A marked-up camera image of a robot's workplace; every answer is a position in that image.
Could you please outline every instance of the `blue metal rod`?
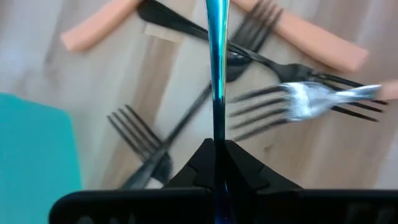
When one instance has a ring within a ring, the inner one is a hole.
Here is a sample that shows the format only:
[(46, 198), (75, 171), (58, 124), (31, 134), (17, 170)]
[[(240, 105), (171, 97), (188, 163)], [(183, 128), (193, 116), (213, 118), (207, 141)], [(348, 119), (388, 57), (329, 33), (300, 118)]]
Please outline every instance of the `blue metal rod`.
[(213, 84), (215, 143), (225, 142), (225, 71), (228, 0), (206, 0)]
[(213, 131), (216, 147), (216, 223), (232, 223), (225, 176), (225, 72), (226, 31), (229, 0), (206, 0), (209, 30), (211, 81), (213, 87)]

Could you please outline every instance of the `black plastic base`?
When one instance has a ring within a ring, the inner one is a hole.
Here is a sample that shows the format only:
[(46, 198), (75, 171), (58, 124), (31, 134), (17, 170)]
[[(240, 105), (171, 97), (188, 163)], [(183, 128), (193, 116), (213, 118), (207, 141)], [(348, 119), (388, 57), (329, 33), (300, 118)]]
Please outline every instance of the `black plastic base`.
[[(214, 223), (215, 147), (206, 139), (159, 190), (77, 192), (53, 206), (50, 223)], [(224, 169), (234, 223), (398, 223), (398, 192), (304, 190), (232, 141)]]

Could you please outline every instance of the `black fork tines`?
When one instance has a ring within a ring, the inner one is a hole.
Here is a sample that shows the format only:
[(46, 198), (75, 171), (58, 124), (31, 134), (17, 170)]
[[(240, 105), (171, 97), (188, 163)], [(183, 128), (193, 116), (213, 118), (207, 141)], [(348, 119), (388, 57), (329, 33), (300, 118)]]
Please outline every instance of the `black fork tines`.
[(118, 109), (108, 116), (109, 122), (127, 142), (130, 148), (146, 160), (162, 144), (162, 141), (152, 132), (144, 120), (128, 105)]
[(369, 116), (366, 116), (366, 115), (363, 115), (363, 114), (360, 114), (360, 113), (357, 113), (357, 112), (354, 112), (354, 111), (347, 110), (346, 108), (342, 108), (340, 106), (334, 106), (334, 107), (331, 108), (331, 110), (337, 111), (337, 112), (340, 112), (340, 113), (343, 113), (343, 114), (347, 114), (347, 115), (350, 115), (350, 116), (354, 116), (356, 118), (361, 118), (361, 119), (365, 119), (365, 120), (373, 121), (373, 122), (379, 122), (379, 120), (376, 119), (376, 118), (371, 118)]
[(266, 94), (270, 94), (270, 93), (276, 93), (276, 92), (280, 92), (280, 91), (284, 91), (284, 87), (280, 86), (280, 85), (275, 85), (275, 86), (271, 86), (271, 87), (267, 87), (264, 89), (260, 89), (260, 90), (254, 90), (254, 91), (250, 91), (249, 93), (244, 93), (240, 96), (237, 96), (235, 98), (233, 98), (232, 100), (230, 100), (230, 103), (237, 103), (243, 100), (248, 100), (257, 96), (262, 96), (262, 95), (266, 95)]
[(253, 10), (244, 18), (231, 41), (252, 51), (258, 51), (272, 32), (282, 12), (279, 9), (275, 14), (276, 7), (270, 0), (258, 1)]
[(268, 111), (268, 112), (266, 112), (264, 114), (260, 114), (260, 115), (257, 115), (255, 117), (253, 117), (253, 118), (247, 119), (247, 120), (245, 120), (245, 121), (243, 121), (243, 122), (241, 122), (239, 124), (232, 125), (230, 128), (231, 129), (242, 128), (244, 126), (247, 126), (249, 124), (255, 123), (255, 122), (260, 121), (262, 119), (267, 119), (267, 118), (270, 118), (270, 117), (272, 117), (274, 115), (283, 114), (283, 113), (286, 113), (288, 111), (289, 111), (288, 108), (279, 108), (279, 109), (276, 109), (276, 110)]
[(236, 142), (242, 141), (242, 140), (248, 139), (248, 138), (250, 138), (252, 136), (255, 136), (257, 134), (263, 133), (264, 131), (267, 131), (270, 128), (273, 128), (273, 127), (278, 126), (278, 125), (286, 124), (286, 123), (289, 123), (289, 122), (290, 121), (288, 119), (285, 119), (285, 118), (277, 119), (277, 120), (272, 121), (272, 122), (270, 122), (268, 124), (265, 124), (265, 125), (263, 125), (261, 127), (253, 129), (253, 130), (251, 130), (251, 131), (249, 131), (249, 132), (247, 132), (245, 134), (242, 134), (242, 135), (234, 138), (233, 140), (236, 141)]
[(255, 105), (248, 106), (248, 107), (243, 108), (241, 110), (237, 110), (237, 111), (229, 114), (229, 116), (233, 117), (233, 116), (245, 114), (245, 113), (257, 110), (259, 108), (263, 108), (263, 107), (266, 107), (266, 106), (274, 105), (274, 104), (277, 104), (277, 103), (282, 103), (284, 101), (286, 101), (286, 97), (280, 97), (280, 98), (275, 98), (275, 99), (272, 99), (272, 100), (267, 100), (267, 101), (262, 102), (262, 103), (257, 103)]

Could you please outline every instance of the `fork handle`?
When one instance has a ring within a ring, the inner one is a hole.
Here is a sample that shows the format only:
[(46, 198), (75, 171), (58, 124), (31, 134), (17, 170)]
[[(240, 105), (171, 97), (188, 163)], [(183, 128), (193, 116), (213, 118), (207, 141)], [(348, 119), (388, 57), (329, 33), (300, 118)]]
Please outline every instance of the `fork handle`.
[(336, 103), (353, 103), (361, 100), (378, 99), (382, 85), (365, 85), (343, 91), (337, 91), (332, 95)]
[(138, 8), (138, 16), (146, 22), (183, 32), (199, 39), (208, 41), (205, 28), (188, 20), (167, 6), (155, 0), (146, 0)]
[(165, 155), (169, 147), (161, 147), (158, 149), (148, 160), (146, 160), (143, 165), (136, 170), (136, 172), (128, 178), (128, 180), (123, 184), (121, 189), (123, 190), (139, 190), (144, 189), (145, 186), (150, 181), (154, 171), (160, 164), (162, 159), (165, 159)]
[(140, 2), (141, 0), (112, 0), (81, 24), (64, 32), (61, 39), (70, 51), (87, 50), (117, 28)]
[(378, 100), (398, 100), (398, 80), (381, 83)]
[[(249, 12), (258, 0), (232, 0)], [(342, 72), (357, 71), (368, 51), (284, 10), (275, 31), (314, 59)]]

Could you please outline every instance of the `wooden surface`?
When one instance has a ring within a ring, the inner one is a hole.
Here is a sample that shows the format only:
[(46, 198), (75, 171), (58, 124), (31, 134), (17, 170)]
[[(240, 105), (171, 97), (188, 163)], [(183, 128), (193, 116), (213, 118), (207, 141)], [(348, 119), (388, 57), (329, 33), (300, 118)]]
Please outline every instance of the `wooden surface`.
[[(62, 31), (90, 16), (107, 0), (5, 0), (0, 2), (0, 91), (54, 105), (69, 112), (87, 189), (112, 189), (140, 165), (108, 124), (106, 115), (132, 105), (162, 138), (166, 137), (210, 79), (208, 46), (199, 40), (146, 26), (130, 16), (92, 50), (67, 52)], [(189, 0), (170, 7), (206, 27), (205, 2)], [(278, 0), (281, 6), (334, 34), (369, 49), (355, 76), (362, 83), (397, 78), (398, 16), (393, 0)], [(229, 34), (243, 18), (233, 5)], [(300, 62), (329, 70), (286, 41), (273, 36), (261, 54), (279, 63)], [(272, 72), (253, 64), (226, 87), (227, 97), (276, 83)], [(238, 105), (228, 105), (235, 110)], [(370, 123), (331, 112), (289, 124), (240, 143), (243, 148), (303, 187), (398, 187), (398, 104)], [(212, 137), (211, 101), (172, 146), (174, 173), (204, 138)], [(228, 131), (227, 136), (236, 132)]]

